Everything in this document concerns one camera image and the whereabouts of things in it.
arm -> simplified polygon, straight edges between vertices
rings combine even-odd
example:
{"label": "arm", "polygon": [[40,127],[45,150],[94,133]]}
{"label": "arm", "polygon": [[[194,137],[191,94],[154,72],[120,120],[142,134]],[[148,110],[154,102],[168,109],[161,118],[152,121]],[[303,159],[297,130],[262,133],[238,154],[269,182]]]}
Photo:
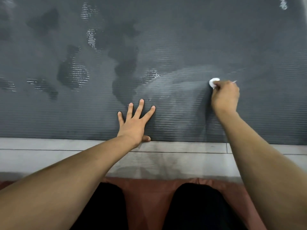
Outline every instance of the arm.
{"label": "arm", "polygon": [[224,127],[244,185],[268,230],[307,228],[307,174],[261,138],[236,112],[239,88],[216,82],[212,107]]}
{"label": "arm", "polygon": [[144,127],[155,111],[140,119],[144,100],[126,122],[118,113],[116,138],[40,170],[0,191],[0,225],[3,230],[69,229],[108,170],[141,141],[150,141]]}

leg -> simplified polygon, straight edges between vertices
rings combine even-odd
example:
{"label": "leg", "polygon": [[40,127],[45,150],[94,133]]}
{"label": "leg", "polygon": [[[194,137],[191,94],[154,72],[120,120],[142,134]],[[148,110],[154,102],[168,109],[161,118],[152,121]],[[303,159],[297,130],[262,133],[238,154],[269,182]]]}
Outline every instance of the leg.
{"label": "leg", "polygon": [[110,183],[99,184],[70,230],[102,228],[128,230],[124,194]]}
{"label": "leg", "polygon": [[181,185],[171,201],[163,230],[247,230],[222,194],[208,185]]}

black pants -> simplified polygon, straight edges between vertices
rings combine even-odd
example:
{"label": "black pants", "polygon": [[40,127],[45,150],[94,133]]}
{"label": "black pants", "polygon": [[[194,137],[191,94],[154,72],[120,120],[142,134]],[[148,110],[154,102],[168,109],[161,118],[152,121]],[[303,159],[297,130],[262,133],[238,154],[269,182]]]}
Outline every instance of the black pants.
{"label": "black pants", "polygon": [[[125,197],[116,185],[100,183],[71,227],[127,230]],[[222,194],[208,185],[181,185],[171,201],[163,230],[247,230]]]}

person's right hand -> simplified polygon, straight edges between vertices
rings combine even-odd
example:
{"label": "person's right hand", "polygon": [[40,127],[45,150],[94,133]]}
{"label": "person's right hand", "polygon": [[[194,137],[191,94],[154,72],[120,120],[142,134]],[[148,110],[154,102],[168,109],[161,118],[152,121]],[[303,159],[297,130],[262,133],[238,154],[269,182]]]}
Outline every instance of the person's right hand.
{"label": "person's right hand", "polygon": [[215,81],[211,105],[218,118],[236,113],[240,96],[239,87],[232,81]]}

hand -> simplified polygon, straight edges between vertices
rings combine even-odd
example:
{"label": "hand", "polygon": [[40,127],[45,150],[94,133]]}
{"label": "hand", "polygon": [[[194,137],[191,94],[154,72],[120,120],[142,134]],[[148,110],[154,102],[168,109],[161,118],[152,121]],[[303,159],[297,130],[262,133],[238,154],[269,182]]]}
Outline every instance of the hand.
{"label": "hand", "polygon": [[239,87],[232,81],[215,81],[216,88],[213,89],[211,105],[220,119],[223,114],[230,115],[237,112],[240,96]]}
{"label": "hand", "polygon": [[156,107],[152,106],[150,111],[148,111],[143,118],[140,119],[142,110],[144,106],[144,100],[141,99],[138,105],[138,108],[132,117],[133,103],[129,103],[126,122],[122,118],[122,113],[118,112],[118,121],[119,121],[119,131],[117,136],[128,136],[131,138],[134,148],[139,146],[143,142],[151,141],[151,138],[147,135],[144,135],[144,128],[148,120],[154,114]]}

